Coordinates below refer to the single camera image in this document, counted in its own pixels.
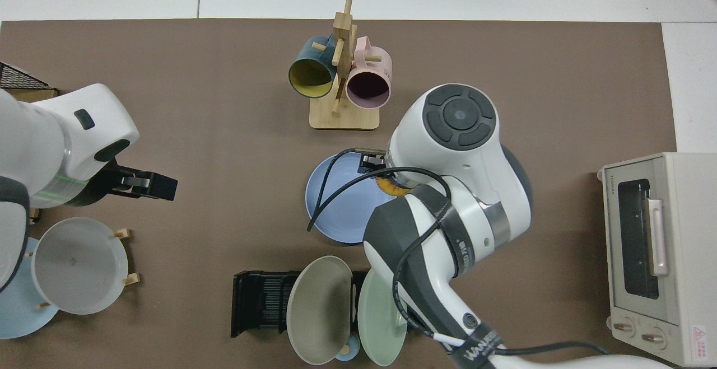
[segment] blue plate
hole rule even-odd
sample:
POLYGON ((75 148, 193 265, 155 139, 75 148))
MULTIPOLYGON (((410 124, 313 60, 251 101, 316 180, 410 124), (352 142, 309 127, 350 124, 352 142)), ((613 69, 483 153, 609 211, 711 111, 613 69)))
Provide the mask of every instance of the blue plate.
POLYGON ((355 334, 352 334, 348 338, 348 341, 346 341, 346 346, 344 348, 341 348, 341 352, 338 353, 338 355, 336 356, 336 361, 348 362, 351 359, 356 358, 357 354, 359 354, 359 349, 361 349, 361 343, 359 343, 359 338, 355 334))
MULTIPOLYGON (((27 239, 25 252, 33 252, 38 241, 27 239)), ((45 302, 32 281, 32 257, 23 257, 20 269, 7 288, 0 292, 0 339, 18 338, 34 333, 52 320, 57 308, 50 305, 38 310, 45 302)))
MULTIPOLYGON (((321 189, 323 175, 333 156, 328 157, 315 168, 306 184, 306 211, 309 218, 316 206, 316 198, 321 189)), ((323 191, 323 200, 331 196, 334 191, 349 181, 360 177, 356 172, 359 169, 361 155, 356 152, 348 153, 338 158, 331 167, 331 172, 323 191)), ((356 244, 364 240, 364 230, 374 208, 393 200, 395 197, 381 191, 374 179, 366 179, 341 193, 326 207, 316 221, 316 228, 326 237, 341 243, 356 244)))

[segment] toaster oven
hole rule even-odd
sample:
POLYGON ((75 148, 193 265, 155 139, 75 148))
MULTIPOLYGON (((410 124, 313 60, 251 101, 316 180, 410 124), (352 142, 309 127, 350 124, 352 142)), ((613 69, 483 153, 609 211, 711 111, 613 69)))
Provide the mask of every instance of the toaster oven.
POLYGON ((717 154, 603 167, 612 335, 680 366, 717 366, 717 154))

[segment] wire basket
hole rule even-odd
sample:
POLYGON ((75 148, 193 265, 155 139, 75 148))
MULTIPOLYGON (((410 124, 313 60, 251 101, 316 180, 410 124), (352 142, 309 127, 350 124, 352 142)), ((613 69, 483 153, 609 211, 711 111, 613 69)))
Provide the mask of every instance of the wire basket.
POLYGON ((0 63, 0 88, 2 89, 29 89, 29 90, 57 90, 47 83, 22 72, 17 68, 0 63))

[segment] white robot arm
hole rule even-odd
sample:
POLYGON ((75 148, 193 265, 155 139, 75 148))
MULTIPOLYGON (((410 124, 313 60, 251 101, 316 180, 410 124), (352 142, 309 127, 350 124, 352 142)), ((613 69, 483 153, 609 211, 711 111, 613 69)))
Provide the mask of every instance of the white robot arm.
POLYGON ((364 235, 372 268, 389 284, 400 270, 398 295, 422 321, 413 324, 439 341, 457 367, 666 368, 633 356, 540 365, 496 354, 504 352, 500 336, 450 288, 451 279, 530 226, 530 183, 500 145, 499 128, 491 99, 472 86, 437 86, 413 104, 391 138, 386 165, 420 167, 443 180, 393 173, 395 185, 413 190, 374 210, 364 235))
POLYGON ((102 84, 34 103, 0 90, 0 292, 25 249, 29 207, 87 205, 107 193, 174 199, 176 180, 115 162, 138 138, 102 84))

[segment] warning label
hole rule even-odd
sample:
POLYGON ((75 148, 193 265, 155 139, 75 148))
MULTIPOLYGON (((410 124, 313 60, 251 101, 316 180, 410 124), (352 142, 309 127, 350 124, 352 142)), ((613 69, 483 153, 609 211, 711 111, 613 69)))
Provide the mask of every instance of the warning label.
POLYGON ((692 326, 692 355, 695 361, 707 361, 707 330, 705 326, 692 326))

